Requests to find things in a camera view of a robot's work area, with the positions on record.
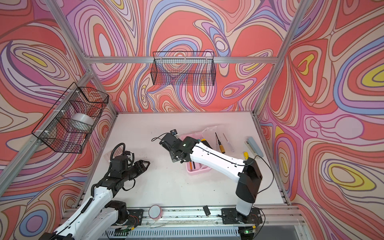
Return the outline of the pink plastic tool box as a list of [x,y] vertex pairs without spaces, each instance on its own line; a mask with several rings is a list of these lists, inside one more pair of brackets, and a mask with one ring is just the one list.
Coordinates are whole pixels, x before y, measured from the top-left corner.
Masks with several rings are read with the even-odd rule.
[[[233,181],[239,180],[239,173],[244,169],[244,161],[237,159],[231,155],[227,155],[229,151],[226,150],[225,154],[220,152],[215,133],[218,134],[219,139],[221,140],[223,136],[223,131],[219,126],[207,127],[200,132],[183,134],[179,136],[181,140],[184,140],[185,137],[191,137],[199,140],[199,143],[193,148],[193,153],[191,154],[191,162],[195,162],[196,169],[190,169],[190,165],[187,166],[187,172],[191,175],[196,175],[202,172],[206,172],[210,169],[216,170]],[[211,145],[211,149],[206,147],[202,142],[201,138],[205,138],[208,143]]]

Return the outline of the orange handled screwdriver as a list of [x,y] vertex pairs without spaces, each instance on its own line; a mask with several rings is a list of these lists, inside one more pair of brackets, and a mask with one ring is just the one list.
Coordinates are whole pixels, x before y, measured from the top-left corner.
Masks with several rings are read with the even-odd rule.
[[222,154],[225,154],[225,153],[226,153],[225,148],[224,148],[224,146],[222,145],[222,143],[221,143],[221,141],[220,141],[220,139],[219,139],[219,137],[218,137],[218,134],[215,133],[215,136],[216,136],[216,140],[217,140],[217,143],[218,143],[220,152],[221,152]]

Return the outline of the clear handled screwdriver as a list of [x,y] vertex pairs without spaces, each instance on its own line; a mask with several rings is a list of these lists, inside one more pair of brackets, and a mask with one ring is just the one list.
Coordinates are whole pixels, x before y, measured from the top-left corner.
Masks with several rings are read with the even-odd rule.
[[226,142],[227,142],[227,145],[228,145],[230,151],[231,151],[232,153],[234,153],[235,150],[234,150],[234,147],[232,146],[231,142],[229,141],[229,139],[227,138],[227,136],[226,136],[224,133],[223,133],[223,136],[224,136],[224,138],[225,138],[225,140],[226,140]]

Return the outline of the black yellow utility knife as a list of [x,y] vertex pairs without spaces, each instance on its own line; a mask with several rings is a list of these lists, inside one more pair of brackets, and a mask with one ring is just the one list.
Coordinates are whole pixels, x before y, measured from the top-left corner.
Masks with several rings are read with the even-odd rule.
[[212,148],[211,145],[208,143],[208,141],[205,138],[201,138],[201,142],[208,148]]

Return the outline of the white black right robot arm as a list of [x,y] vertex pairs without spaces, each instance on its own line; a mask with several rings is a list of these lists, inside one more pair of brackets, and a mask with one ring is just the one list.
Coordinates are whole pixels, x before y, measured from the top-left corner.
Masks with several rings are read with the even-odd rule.
[[173,133],[165,133],[159,144],[170,153],[174,163],[194,162],[202,164],[224,174],[237,183],[237,214],[242,217],[250,215],[263,180],[261,170],[255,159],[235,159],[212,149],[203,140],[192,137],[185,137],[181,140]]

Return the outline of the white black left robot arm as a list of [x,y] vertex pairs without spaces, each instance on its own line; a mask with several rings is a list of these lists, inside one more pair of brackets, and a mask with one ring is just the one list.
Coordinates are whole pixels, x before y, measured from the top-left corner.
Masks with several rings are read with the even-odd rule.
[[111,225],[124,225],[130,217],[127,204],[114,197],[127,181],[135,181],[150,166],[149,161],[133,161],[121,155],[110,160],[104,177],[91,187],[91,195],[79,209],[52,233],[44,233],[41,240],[98,239]]

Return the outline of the pink calculator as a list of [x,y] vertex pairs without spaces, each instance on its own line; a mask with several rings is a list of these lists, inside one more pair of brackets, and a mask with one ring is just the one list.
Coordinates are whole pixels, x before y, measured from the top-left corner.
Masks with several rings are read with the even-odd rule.
[[104,159],[108,162],[111,160],[111,156],[112,156],[112,158],[115,158],[117,156],[120,156],[122,153],[123,153],[123,151],[121,149],[115,150],[114,152],[109,151],[106,154],[104,154]]

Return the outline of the pink round tape dispenser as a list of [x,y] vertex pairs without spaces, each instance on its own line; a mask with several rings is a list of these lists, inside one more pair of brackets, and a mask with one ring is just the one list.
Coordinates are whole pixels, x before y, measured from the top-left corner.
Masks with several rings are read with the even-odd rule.
[[152,205],[149,208],[148,214],[152,220],[158,221],[163,216],[163,210],[159,205]]

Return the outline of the grey tape roll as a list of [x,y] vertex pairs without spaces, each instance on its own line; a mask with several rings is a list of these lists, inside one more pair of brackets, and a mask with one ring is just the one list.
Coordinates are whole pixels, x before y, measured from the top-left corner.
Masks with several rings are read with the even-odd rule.
[[83,113],[76,113],[70,119],[71,131],[73,133],[89,133],[95,120]]

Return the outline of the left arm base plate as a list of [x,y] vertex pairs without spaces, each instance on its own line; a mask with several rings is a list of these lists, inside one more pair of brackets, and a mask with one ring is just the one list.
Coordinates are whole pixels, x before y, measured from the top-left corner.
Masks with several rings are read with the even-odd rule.
[[142,209],[128,209],[127,218],[121,222],[116,223],[118,226],[128,226],[128,227],[137,227],[142,224],[144,210]]

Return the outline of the small black block on rail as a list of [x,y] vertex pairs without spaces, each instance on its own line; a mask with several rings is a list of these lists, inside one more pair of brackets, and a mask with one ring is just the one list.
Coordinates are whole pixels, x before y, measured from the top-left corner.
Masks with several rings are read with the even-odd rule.
[[203,206],[203,210],[206,216],[211,215],[211,212],[208,206]]

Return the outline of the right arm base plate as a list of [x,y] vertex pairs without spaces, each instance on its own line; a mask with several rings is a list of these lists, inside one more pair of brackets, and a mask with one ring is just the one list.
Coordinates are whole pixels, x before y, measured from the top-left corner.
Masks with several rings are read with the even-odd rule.
[[236,208],[222,208],[218,215],[225,225],[252,224],[258,226],[263,223],[262,214],[259,208],[251,208],[249,215],[245,216],[237,212]]

